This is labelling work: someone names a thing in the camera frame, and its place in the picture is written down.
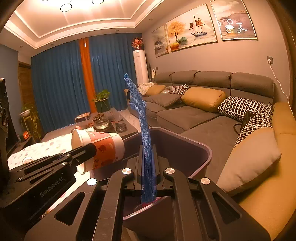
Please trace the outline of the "patterned white tablecloth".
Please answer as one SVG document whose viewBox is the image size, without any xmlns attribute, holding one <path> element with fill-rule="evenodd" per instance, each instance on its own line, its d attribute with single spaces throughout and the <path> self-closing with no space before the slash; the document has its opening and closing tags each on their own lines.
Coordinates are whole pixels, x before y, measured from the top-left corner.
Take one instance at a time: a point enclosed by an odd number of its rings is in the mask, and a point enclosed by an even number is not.
<svg viewBox="0 0 296 241">
<path fill-rule="evenodd" d="M 56 138 L 49 139 L 46 142 L 40 142 L 28 147 L 23 150 L 12 154 L 8 158 L 9 169 L 16 168 L 25 163 L 29 163 L 33 160 L 45 156 L 53 156 L 58 153 L 65 153 L 72 150 L 71 146 L 72 133 L 58 136 Z M 85 181 L 90 178 L 90 172 L 86 172 L 81 175 L 78 171 L 75 173 L 76 182 L 46 211 L 49 213 L 59 203 L 61 203 L 66 197 L 68 197 L 74 190 L 81 186 Z"/>
</svg>

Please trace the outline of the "mustard sofa chaise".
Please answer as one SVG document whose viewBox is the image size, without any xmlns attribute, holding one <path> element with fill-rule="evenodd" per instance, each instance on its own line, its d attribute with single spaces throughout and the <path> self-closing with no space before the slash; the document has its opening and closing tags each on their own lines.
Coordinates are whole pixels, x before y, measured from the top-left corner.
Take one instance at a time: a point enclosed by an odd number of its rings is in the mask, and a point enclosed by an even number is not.
<svg viewBox="0 0 296 241">
<path fill-rule="evenodd" d="M 241 196 L 239 204 L 271 240 L 295 240 L 295 118 L 287 103 L 274 105 L 272 124 L 281 159 L 266 180 Z"/>
</svg>

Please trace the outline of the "grey beige cushion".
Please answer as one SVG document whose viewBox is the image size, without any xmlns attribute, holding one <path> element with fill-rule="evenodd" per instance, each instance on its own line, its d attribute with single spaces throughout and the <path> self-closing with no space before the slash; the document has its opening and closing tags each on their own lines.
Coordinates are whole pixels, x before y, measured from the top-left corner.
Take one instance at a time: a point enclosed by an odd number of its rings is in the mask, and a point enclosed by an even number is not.
<svg viewBox="0 0 296 241">
<path fill-rule="evenodd" d="M 281 158 L 273 128 L 260 128 L 232 150 L 217 181 L 224 192 L 234 196 L 262 183 Z"/>
</svg>

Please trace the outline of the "blue curtains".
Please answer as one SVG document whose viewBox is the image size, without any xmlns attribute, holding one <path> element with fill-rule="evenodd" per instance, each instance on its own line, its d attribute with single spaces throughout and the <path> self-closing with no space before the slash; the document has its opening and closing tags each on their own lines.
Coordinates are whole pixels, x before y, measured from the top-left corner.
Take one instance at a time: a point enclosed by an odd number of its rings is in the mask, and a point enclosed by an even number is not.
<svg viewBox="0 0 296 241">
<path fill-rule="evenodd" d="M 96 94 L 107 89 L 117 110 L 127 108 L 123 79 L 127 73 L 136 82 L 132 42 L 140 33 L 117 33 L 89 37 L 89 51 Z M 90 112 L 79 40 L 48 49 L 32 58 L 32 83 L 44 131 L 74 123 L 79 114 Z"/>
</svg>

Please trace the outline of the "sailboat painting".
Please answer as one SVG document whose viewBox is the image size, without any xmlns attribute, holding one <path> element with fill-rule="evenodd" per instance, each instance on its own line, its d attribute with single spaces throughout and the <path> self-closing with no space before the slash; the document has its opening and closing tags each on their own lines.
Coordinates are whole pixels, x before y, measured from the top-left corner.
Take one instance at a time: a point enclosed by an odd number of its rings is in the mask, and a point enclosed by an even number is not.
<svg viewBox="0 0 296 241">
<path fill-rule="evenodd" d="M 212 18 L 206 4 L 168 21 L 166 30 L 172 52 L 217 42 Z"/>
</svg>

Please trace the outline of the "glass teapot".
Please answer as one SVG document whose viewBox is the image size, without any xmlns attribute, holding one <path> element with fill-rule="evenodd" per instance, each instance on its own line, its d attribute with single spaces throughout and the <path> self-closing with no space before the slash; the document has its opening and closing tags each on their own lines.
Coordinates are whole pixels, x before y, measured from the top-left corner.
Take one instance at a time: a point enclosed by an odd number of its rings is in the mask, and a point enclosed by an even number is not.
<svg viewBox="0 0 296 241">
<path fill-rule="evenodd" d="M 103 130 L 109 127 L 109 119 L 104 113 L 98 113 L 93 118 L 93 126 L 96 130 Z"/>
</svg>

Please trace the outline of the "far patterned cushion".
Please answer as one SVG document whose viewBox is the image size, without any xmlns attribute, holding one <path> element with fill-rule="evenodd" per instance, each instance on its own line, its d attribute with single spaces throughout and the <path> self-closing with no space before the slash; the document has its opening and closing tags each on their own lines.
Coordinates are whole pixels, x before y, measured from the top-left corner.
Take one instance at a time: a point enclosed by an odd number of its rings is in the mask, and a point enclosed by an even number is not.
<svg viewBox="0 0 296 241">
<path fill-rule="evenodd" d="M 189 90 L 188 84 L 183 85 L 173 85 L 173 86 L 167 86 L 162 93 L 165 94 L 177 94 L 182 98 L 182 96 L 186 93 L 186 91 Z"/>
</svg>

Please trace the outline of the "apple print paper cup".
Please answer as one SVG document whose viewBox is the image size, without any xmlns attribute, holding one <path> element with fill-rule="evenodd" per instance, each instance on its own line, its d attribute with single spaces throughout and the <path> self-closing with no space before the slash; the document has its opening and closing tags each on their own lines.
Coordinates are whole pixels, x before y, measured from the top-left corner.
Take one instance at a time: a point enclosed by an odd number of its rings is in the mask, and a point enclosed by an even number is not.
<svg viewBox="0 0 296 241">
<path fill-rule="evenodd" d="M 77 171 L 81 175 L 121 160 L 125 154 L 123 139 L 117 133 L 73 130 L 71 140 L 72 149 L 83 147 L 90 143 L 95 145 L 97 152 L 93 158 L 78 165 Z"/>
</svg>

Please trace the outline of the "red flower decoration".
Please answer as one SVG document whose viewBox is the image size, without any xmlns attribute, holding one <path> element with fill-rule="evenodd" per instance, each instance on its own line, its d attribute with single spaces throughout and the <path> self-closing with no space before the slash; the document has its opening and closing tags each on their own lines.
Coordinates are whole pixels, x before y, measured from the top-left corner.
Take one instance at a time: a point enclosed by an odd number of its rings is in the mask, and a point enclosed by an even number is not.
<svg viewBox="0 0 296 241">
<path fill-rule="evenodd" d="M 144 45 L 144 42 L 143 42 L 142 38 L 136 37 L 132 42 L 132 47 L 136 50 L 141 49 L 143 45 Z"/>
</svg>

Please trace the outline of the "dark plastic trash bin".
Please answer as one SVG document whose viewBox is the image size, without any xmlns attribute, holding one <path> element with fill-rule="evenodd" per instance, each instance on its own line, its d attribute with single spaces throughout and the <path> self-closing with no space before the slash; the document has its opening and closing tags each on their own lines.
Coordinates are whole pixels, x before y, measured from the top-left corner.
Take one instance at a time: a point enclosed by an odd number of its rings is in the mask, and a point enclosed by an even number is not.
<svg viewBox="0 0 296 241">
<path fill-rule="evenodd" d="M 144 183 L 144 149 L 140 134 L 124 140 L 125 154 L 95 170 L 104 183 L 94 240 L 120 240 L 126 227 L 151 240 L 201 240 L 204 225 L 196 209 L 198 179 L 211 161 L 204 144 L 163 128 L 150 130 L 156 200 L 139 206 Z"/>
</svg>

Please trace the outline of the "blue foam net sheet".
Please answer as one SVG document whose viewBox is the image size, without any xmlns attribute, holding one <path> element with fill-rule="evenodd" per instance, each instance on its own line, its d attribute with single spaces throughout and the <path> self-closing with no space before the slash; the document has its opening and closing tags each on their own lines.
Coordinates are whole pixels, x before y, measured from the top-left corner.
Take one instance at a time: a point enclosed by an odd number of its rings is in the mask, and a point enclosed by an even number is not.
<svg viewBox="0 0 296 241">
<path fill-rule="evenodd" d="M 156 199 L 156 181 L 152 163 L 152 141 L 146 117 L 146 103 L 142 100 L 142 96 L 138 91 L 137 86 L 130 79 L 127 73 L 124 74 L 123 78 L 130 90 L 130 107 L 138 113 L 140 133 L 142 136 L 142 146 L 144 151 L 144 174 L 142 181 L 143 190 L 141 203 L 151 203 Z"/>
</svg>

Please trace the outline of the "orange curtain strip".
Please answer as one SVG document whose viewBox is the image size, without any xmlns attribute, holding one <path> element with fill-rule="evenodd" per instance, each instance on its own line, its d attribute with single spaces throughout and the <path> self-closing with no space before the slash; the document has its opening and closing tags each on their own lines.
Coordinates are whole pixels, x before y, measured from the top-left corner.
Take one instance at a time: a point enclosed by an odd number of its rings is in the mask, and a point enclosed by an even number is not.
<svg viewBox="0 0 296 241">
<path fill-rule="evenodd" d="M 89 38 L 84 38 L 79 40 L 80 56 L 84 77 L 84 84 L 87 94 L 88 103 L 90 106 L 91 113 L 96 112 L 95 102 L 93 98 L 95 97 L 95 86 L 92 74 L 90 51 L 89 51 Z"/>
</svg>

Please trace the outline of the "mustard cushion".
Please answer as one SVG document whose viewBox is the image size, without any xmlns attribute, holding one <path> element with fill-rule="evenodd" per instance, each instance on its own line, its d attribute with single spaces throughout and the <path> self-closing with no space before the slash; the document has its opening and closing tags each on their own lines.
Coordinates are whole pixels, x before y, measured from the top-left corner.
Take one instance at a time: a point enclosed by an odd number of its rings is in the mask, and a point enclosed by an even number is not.
<svg viewBox="0 0 296 241">
<path fill-rule="evenodd" d="M 145 96 L 151 96 L 151 95 L 159 94 L 159 93 L 161 93 L 165 88 L 166 88 L 165 85 L 158 85 L 158 84 L 155 84 L 155 85 L 151 86 L 151 87 L 147 90 Z"/>
<path fill-rule="evenodd" d="M 182 96 L 182 101 L 191 107 L 206 112 L 217 113 L 219 105 L 226 99 L 227 95 L 222 90 L 191 87 Z"/>
</svg>

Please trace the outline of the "black white patterned cushion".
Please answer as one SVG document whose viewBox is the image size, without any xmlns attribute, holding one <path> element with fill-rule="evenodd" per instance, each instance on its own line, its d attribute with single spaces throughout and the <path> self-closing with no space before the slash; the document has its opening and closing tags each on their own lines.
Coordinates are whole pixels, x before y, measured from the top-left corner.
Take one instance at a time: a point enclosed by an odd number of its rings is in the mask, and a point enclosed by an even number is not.
<svg viewBox="0 0 296 241">
<path fill-rule="evenodd" d="M 236 145 L 260 128 L 271 128 L 274 106 L 252 99 L 230 96 L 218 106 L 218 112 L 241 122 Z"/>
</svg>

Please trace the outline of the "black television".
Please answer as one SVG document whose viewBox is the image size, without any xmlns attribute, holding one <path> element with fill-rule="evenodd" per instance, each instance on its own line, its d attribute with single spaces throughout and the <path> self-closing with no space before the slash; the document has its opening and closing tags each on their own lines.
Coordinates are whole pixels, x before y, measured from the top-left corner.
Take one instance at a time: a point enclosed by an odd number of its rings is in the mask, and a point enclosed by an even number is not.
<svg viewBox="0 0 296 241">
<path fill-rule="evenodd" d="M 19 139 L 11 120 L 10 106 L 4 78 L 1 78 L 1 135 L 4 137 L 1 144 L 4 144 L 7 158 L 9 158 L 16 148 Z"/>
</svg>

